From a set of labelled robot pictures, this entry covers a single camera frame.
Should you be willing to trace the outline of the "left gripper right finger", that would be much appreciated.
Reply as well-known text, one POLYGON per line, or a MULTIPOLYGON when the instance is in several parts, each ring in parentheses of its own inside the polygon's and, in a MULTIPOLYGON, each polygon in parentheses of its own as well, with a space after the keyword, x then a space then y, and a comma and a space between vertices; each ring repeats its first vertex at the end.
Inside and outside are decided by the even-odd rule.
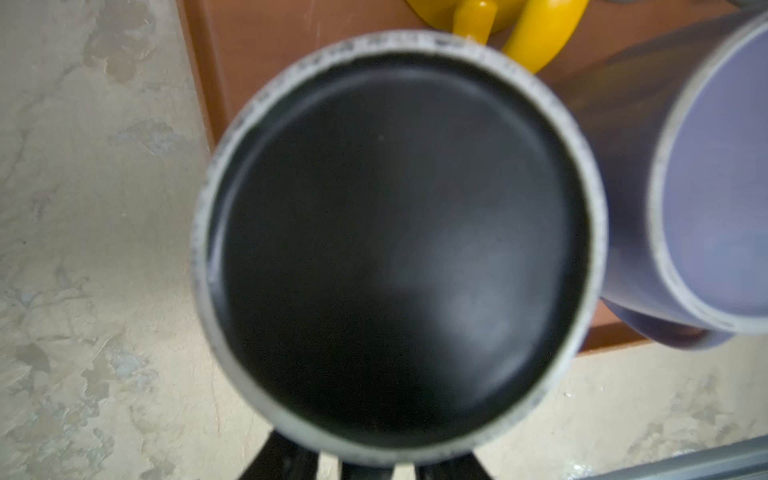
POLYGON ((473 453, 429 465, 415 465, 417 480, 491 480, 473 453))

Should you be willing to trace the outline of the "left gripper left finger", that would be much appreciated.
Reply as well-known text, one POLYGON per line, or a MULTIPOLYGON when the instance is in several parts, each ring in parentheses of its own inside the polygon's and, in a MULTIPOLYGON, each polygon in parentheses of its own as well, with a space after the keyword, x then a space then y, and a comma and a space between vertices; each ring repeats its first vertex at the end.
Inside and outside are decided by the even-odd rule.
POLYGON ((240 480, 315 480, 319 454, 273 430, 240 480))

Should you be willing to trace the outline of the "black mug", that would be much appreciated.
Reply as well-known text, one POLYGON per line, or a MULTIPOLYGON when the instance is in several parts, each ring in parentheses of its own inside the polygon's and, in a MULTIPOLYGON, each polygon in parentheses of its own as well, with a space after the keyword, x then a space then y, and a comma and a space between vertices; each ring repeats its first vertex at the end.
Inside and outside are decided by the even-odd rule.
POLYGON ((207 341, 243 399, 371 467, 469 453, 534 410, 597 308, 608 209, 571 113, 501 53, 367 34, 231 122, 191 234, 207 341))

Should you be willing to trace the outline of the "yellow mug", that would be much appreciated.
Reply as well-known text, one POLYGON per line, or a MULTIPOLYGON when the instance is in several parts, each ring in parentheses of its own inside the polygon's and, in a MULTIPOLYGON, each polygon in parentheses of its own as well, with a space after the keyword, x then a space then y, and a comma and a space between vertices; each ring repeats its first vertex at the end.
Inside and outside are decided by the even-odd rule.
POLYGON ((580 23, 588 0, 408 0, 429 26, 486 44, 512 29, 502 52, 532 73, 564 48, 580 23))

